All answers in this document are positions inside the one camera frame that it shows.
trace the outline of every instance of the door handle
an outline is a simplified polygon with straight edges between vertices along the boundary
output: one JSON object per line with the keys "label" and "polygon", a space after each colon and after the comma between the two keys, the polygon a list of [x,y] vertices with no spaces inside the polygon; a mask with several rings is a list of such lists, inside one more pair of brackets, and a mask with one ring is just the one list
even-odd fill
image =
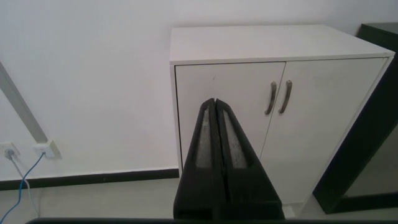
{"label": "door handle", "polygon": [[293,83],[290,80],[286,81],[286,95],[285,95],[285,100],[284,100],[284,104],[282,105],[281,109],[279,109],[279,114],[282,114],[285,112],[286,110],[286,106],[287,103],[289,102],[289,98],[290,98],[290,93],[292,92],[292,86]]}
{"label": "door handle", "polygon": [[271,113],[272,108],[274,107],[276,98],[276,82],[271,83],[271,100],[269,101],[268,109],[266,110],[265,114],[269,115]]}

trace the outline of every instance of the tiled floor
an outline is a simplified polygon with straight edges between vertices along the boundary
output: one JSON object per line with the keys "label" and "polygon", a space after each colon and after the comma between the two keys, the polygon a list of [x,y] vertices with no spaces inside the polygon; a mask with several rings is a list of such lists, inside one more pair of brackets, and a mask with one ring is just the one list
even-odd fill
{"label": "tiled floor", "polygon": [[[32,189],[42,217],[173,218],[178,179]],[[17,191],[0,192],[0,215],[17,201]],[[27,191],[21,204],[3,224],[25,223],[35,218]],[[398,220],[398,208],[325,215],[311,198],[300,219]]]}

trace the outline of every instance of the black baseboard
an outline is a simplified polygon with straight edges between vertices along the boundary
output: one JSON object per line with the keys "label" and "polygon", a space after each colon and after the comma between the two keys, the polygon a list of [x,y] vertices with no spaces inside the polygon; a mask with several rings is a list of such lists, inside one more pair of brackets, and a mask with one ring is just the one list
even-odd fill
{"label": "black baseboard", "polygon": [[[75,175],[68,177],[49,177],[28,179],[31,188],[40,187],[59,187],[80,184],[102,184],[111,182],[125,182],[136,180],[157,180],[179,178],[178,169],[166,170],[145,170],[122,172],[115,174],[90,174],[90,175]],[[21,180],[5,180],[0,181],[0,190],[17,190]]]}
{"label": "black baseboard", "polygon": [[398,192],[342,198],[334,213],[398,207]]}

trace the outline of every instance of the cabinet top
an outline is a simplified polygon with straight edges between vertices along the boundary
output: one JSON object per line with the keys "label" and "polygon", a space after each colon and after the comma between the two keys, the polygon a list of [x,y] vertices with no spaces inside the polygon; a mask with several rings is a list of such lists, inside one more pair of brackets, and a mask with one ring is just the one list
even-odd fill
{"label": "cabinet top", "polygon": [[324,25],[173,28],[171,65],[392,57]]}

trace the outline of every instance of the electrical outlet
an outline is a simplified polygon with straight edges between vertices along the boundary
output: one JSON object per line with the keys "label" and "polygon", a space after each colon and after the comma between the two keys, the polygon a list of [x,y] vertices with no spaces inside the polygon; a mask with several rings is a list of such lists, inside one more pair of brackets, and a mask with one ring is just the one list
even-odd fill
{"label": "electrical outlet", "polygon": [[41,156],[42,153],[45,153],[45,157],[47,159],[55,159],[61,156],[60,151],[55,145],[54,141],[48,141],[44,144],[36,144],[33,146],[34,151],[38,156]]}
{"label": "electrical outlet", "polygon": [[12,142],[2,142],[2,143],[0,143],[0,156],[4,156],[4,152],[7,149],[13,150],[15,156],[20,155],[18,149],[15,147],[15,145]]}

